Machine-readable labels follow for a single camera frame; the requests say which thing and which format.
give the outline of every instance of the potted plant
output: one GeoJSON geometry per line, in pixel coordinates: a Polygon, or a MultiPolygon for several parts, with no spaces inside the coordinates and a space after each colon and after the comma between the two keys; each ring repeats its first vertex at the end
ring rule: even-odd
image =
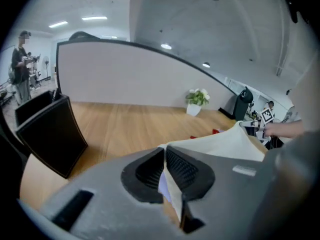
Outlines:
{"type": "Polygon", "coordinates": [[[188,104],[186,113],[195,117],[201,110],[203,105],[209,103],[210,96],[205,89],[191,89],[185,97],[185,102],[188,104]]]}

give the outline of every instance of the white flower pot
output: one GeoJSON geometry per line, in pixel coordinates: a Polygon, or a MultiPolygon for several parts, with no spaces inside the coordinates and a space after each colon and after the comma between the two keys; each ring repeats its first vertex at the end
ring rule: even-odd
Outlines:
{"type": "Polygon", "coordinates": [[[188,104],[188,107],[186,108],[186,113],[190,116],[195,117],[199,114],[201,110],[201,106],[195,105],[195,104],[188,104]]]}

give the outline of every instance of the white sticker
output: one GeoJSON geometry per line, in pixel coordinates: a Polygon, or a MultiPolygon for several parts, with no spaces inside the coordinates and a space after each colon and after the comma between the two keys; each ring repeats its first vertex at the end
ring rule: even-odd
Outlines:
{"type": "Polygon", "coordinates": [[[260,115],[264,124],[267,124],[274,119],[274,116],[272,115],[270,108],[266,108],[265,110],[261,111],[260,115]]]}
{"type": "Polygon", "coordinates": [[[244,174],[248,175],[251,177],[254,177],[256,175],[256,169],[250,168],[250,167],[243,167],[240,165],[236,165],[235,167],[232,168],[232,171],[239,173],[239,174],[244,174]]]}

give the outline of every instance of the man standing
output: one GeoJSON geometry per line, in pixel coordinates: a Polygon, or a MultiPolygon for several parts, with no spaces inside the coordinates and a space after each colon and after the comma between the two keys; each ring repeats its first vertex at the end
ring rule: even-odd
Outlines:
{"type": "Polygon", "coordinates": [[[268,102],[268,106],[269,106],[269,108],[271,110],[271,113],[272,113],[273,117],[275,117],[274,105],[275,105],[275,103],[272,100],[268,102]]]}
{"type": "Polygon", "coordinates": [[[30,96],[30,84],[29,84],[29,71],[27,64],[32,62],[28,59],[27,53],[23,48],[26,40],[29,40],[30,33],[22,31],[18,37],[18,47],[13,50],[11,66],[14,74],[12,85],[16,91],[16,98],[18,105],[25,103],[31,98],[30,96]]]}

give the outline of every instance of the human arm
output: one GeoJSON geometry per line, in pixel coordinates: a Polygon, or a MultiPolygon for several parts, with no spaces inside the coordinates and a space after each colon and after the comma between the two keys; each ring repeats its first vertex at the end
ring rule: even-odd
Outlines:
{"type": "Polygon", "coordinates": [[[287,123],[267,123],[264,133],[267,136],[295,138],[304,133],[302,120],[287,123]]]}
{"type": "Polygon", "coordinates": [[[25,66],[25,62],[21,61],[21,58],[19,56],[19,52],[17,49],[14,49],[12,52],[12,58],[11,58],[12,68],[22,68],[25,66]]]}

